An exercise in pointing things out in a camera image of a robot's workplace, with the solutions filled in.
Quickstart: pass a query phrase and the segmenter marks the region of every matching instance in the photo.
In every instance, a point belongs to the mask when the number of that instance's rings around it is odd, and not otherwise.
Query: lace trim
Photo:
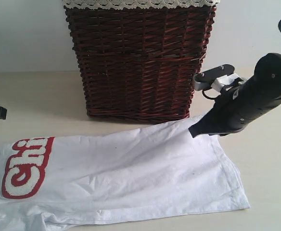
[[[122,10],[124,8],[135,9],[137,7],[142,9],[148,9],[150,7],[161,9],[167,7],[171,9],[178,6],[183,8],[190,6],[214,6],[219,3],[220,0],[63,0],[63,2],[64,6],[67,8]]]

